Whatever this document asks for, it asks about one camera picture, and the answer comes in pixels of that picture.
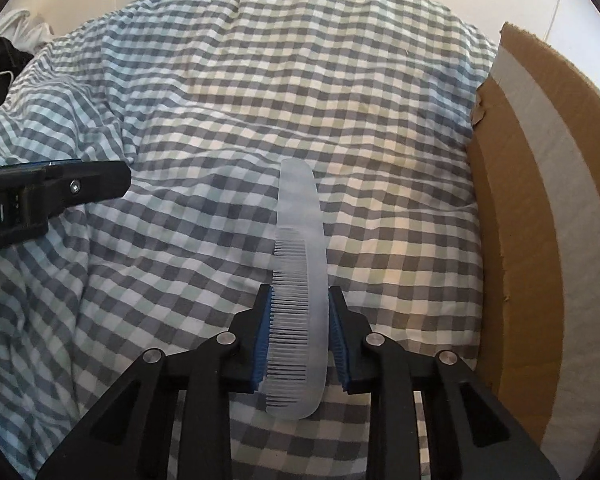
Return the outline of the translucent white plastic comb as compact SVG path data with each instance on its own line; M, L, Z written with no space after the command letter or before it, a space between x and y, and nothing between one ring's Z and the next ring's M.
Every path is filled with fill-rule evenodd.
M326 240L314 174L306 162L280 163L272 302L264 393L268 414L311 416L328 369Z

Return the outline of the grey checkered cloth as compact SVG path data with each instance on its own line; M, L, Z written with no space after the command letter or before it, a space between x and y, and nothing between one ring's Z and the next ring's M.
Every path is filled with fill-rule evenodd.
M0 166L123 159L120 200L0 250L0 448L35 476L147 348L225 330L271 277L278 168L304 160L329 281L373 330L476 360L466 157L496 47L427 0L136 0L38 52Z

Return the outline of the white clothes pile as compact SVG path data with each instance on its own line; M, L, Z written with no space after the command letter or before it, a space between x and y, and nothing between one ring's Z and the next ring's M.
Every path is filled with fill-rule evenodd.
M50 44L55 35L40 14L16 9L0 15L0 38L8 40L19 51L35 54Z

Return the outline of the cardboard box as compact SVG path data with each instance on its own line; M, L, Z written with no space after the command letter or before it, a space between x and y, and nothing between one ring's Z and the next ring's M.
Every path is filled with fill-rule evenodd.
M600 452L600 90L507 24L471 122L477 373L557 473L578 478Z

